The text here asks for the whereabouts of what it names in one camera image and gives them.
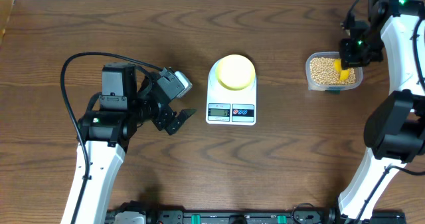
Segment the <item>yellow measuring scoop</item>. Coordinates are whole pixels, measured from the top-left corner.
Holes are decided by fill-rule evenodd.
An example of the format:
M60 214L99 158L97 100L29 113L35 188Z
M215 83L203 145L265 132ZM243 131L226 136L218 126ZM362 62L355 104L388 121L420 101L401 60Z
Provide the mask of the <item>yellow measuring scoop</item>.
M339 74L339 81L345 81L349 78L350 70L343 70L342 69L342 62L341 59L335 59L333 62L334 69Z

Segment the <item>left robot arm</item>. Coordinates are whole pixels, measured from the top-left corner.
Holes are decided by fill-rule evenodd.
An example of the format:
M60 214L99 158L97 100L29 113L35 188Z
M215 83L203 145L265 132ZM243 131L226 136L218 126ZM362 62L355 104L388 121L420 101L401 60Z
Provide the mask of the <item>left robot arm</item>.
M146 121L175 134L195 113L175 112L170 102L192 87L170 68L147 72L131 63L110 63L102 69L102 91L93 95L77 121L77 159L62 223L103 223L112 188L131 137Z

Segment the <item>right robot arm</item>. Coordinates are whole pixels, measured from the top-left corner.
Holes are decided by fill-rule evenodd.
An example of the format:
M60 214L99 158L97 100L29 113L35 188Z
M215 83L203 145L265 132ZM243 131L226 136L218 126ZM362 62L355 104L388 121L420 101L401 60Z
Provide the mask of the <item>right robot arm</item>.
M366 151L353 179L339 194L328 223L369 223L373 209L400 171L424 154L424 2L368 0L368 19L348 10L339 43L342 69L387 60L388 97L368 117L363 132Z

